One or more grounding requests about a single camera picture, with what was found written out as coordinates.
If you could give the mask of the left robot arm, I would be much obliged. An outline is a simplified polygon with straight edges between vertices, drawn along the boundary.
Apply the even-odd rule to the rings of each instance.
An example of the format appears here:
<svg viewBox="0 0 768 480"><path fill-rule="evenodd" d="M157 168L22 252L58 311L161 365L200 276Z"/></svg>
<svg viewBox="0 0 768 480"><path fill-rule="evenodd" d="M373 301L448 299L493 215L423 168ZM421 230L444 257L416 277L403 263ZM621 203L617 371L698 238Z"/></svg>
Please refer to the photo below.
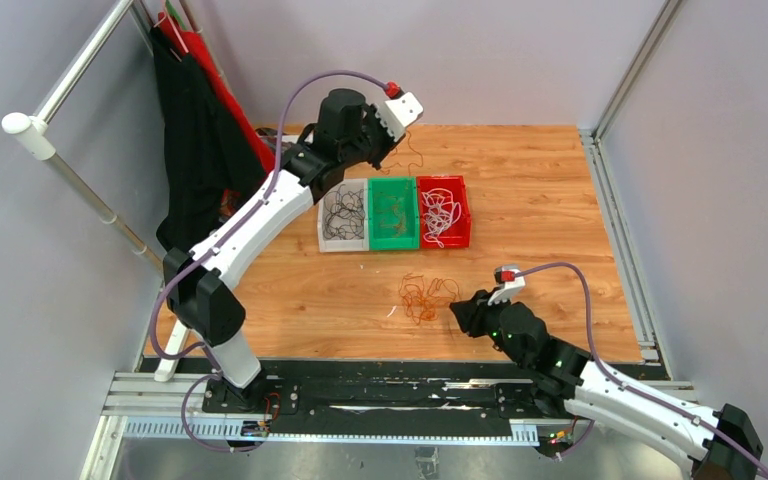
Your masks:
<svg viewBox="0 0 768 480"><path fill-rule="evenodd" d="M258 411L267 389L256 379L261 364L242 332L246 311L234 289L260 253L341 183L347 169L380 168L423 112L416 96L400 89L378 103L352 89L330 91L317 121L294 143L277 146L279 168L244 207L189 251L166 254L161 300L200 339L239 411Z"/></svg>

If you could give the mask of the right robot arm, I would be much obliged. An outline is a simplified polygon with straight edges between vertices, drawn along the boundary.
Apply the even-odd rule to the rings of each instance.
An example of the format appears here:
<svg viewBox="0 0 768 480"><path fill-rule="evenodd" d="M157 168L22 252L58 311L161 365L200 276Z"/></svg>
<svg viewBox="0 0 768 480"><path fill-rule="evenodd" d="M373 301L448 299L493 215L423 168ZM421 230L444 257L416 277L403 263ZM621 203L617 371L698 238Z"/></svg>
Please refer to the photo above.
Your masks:
<svg viewBox="0 0 768 480"><path fill-rule="evenodd" d="M487 337L531 381L542 415L584 417L654 449L694 479L754 479L763 445L748 414L673 397L548 333L521 302L494 303L480 290L450 304L460 330Z"/></svg>

